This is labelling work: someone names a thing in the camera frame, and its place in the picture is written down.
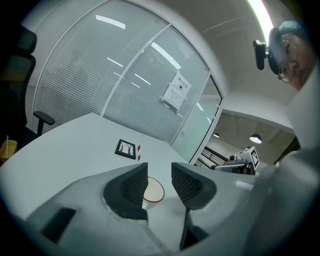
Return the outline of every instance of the chair armrest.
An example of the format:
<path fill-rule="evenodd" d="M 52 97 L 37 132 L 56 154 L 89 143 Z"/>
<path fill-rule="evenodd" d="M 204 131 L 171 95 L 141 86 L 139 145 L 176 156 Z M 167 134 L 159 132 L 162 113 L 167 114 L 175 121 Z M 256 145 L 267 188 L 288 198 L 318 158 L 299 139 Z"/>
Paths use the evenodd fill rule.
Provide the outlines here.
<path fill-rule="evenodd" d="M 37 118 L 39 118 L 39 123 L 38 123 L 38 130 L 36 134 L 38 136 L 42 135 L 42 130 L 44 128 L 44 123 L 52 126 L 56 121 L 48 114 L 43 113 L 42 111 L 35 111 L 33 112 L 33 115 Z"/>
<path fill-rule="evenodd" d="M 56 121 L 48 114 L 43 113 L 42 111 L 35 111 L 33 112 L 33 115 L 39 120 L 43 120 L 46 124 L 52 126 Z"/>

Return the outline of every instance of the ceiling light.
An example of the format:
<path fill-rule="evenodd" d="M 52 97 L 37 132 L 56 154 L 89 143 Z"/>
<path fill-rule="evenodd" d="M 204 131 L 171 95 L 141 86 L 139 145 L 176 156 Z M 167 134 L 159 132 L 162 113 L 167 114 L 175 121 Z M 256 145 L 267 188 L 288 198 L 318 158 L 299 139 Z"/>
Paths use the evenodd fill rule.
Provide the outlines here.
<path fill-rule="evenodd" d="M 109 24 L 112 24 L 112 25 L 115 25 L 119 28 L 122 28 L 122 29 L 126 29 L 126 24 L 123 24 L 119 21 L 116 21 L 114 19 L 111 19 L 111 18 L 107 18 L 107 17 L 103 17 L 103 16 L 100 16 L 100 15 L 96 15 L 95 18 L 98 20 L 98 21 L 102 21 L 102 22 L 106 22 L 106 23 L 109 23 Z"/>
<path fill-rule="evenodd" d="M 257 143 L 257 144 L 261 144 L 262 143 L 262 139 L 261 139 L 261 136 L 257 133 L 253 134 L 251 137 L 250 137 L 250 140 L 254 143 Z"/>
<path fill-rule="evenodd" d="M 167 53 L 164 49 L 162 49 L 158 44 L 153 42 L 151 46 L 156 49 L 163 57 L 165 57 L 177 70 L 181 69 L 181 66 Z"/>
<path fill-rule="evenodd" d="M 147 80 L 144 80 L 141 76 L 134 74 L 136 77 L 140 78 L 142 81 L 146 82 L 148 85 L 151 85 Z"/>
<path fill-rule="evenodd" d="M 264 35 L 264 40 L 266 42 L 266 45 L 268 46 L 269 33 L 274 26 L 272 25 L 267 9 L 264 6 L 262 0 L 247 0 L 247 1 L 251 5 L 256 17 L 259 20 L 259 23 Z"/>
<path fill-rule="evenodd" d="M 199 107 L 199 109 L 200 109 L 201 111 L 204 111 L 204 109 L 200 106 L 199 103 L 197 103 L 196 105 Z"/>
<path fill-rule="evenodd" d="M 117 64 L 117 65 L 119 65 L 120 67 L 123 67 L 123 65 L 121 65 L 120 63 L 118 63 L 118 62 L 116 62 L 116 61 L 114 61 L 113 59 L 110 59 L 110 58 L 108 58 L 108 57 L 106 57 L 109 61 L 111 61 L 111 62 L 113 62 L 113 63 L 115 63 L 115 64 Z"/>
<path fill-rule="evenodd" d="M 140 88 L 138 85 L 136 85 L 136 84 L 135 84 L 135 83 L 133 83 L 133 82 L 131 82 L 131 84 L 133 84 L 134 86 L 136 86 L 136 87 Z"/>

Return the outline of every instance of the glass wall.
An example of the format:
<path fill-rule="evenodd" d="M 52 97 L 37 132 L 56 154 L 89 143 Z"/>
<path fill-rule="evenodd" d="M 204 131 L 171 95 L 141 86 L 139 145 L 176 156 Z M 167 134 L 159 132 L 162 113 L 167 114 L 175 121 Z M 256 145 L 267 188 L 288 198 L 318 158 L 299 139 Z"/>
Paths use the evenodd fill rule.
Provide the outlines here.
<path fill-rule="evenodd" d="M 44 132 L 88 113 L 101 114 L 119 76 L 166 22 L 130 3 L 110 0 L 81 18 L 50 56 L 33 111 L 55 119 Z M 33 129 L 38 119 L 33 119 Z"/>
<path fill-rule="evenodd" d="M 176 108 L 162 101 L 179 72 L 191 85 Z M 104 117 L 173 143 L 203 88 L 209 69 L 187 41 L 170 27 L 144 49 L 116 89 Z"/>
<path fill-rule="evenodd" d="M 210 77 L 172 145 L 186 161 L 191 161 L 198 150 L 215 119 L 220 103 L 221 96 Z"/>

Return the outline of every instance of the black chair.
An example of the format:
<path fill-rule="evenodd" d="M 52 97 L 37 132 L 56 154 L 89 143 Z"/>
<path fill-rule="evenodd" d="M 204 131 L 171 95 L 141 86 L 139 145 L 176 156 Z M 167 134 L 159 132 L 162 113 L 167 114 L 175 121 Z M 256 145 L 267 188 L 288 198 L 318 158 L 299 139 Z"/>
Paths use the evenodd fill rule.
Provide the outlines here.
<path fill-rule="evenodd" d="M 44 123 L 50 126 L 55 123 L 51 116 L 35 111 L 33 115 L 39 118 L 37 133 L 26 127 L 25 99 L 36 66 L 36 59 L 31 55 L 36 44 L 37 35 L 21 26 L 15 53 L 0 73 L 0 146 L 9 136 L 9 140 L 17 141 L 19 150 L 42 134 Z"/>

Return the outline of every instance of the eyeglasses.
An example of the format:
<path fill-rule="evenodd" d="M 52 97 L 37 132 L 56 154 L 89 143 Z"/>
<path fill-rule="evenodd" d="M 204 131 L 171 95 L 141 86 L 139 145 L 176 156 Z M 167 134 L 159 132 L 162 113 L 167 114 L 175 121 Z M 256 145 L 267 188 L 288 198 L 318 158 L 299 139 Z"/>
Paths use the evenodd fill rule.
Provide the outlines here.
<path fill-rule="evenodd" d="M 279 65 L 278 78 L 285 83 L 289 83 L 294 71 L 290 68 L 290 63 L 297 60 L 297 50 L 296 47 L 288 41 L 285 36 L 281 37 L 281 53 L 283 57 L 282 63 Z"/>

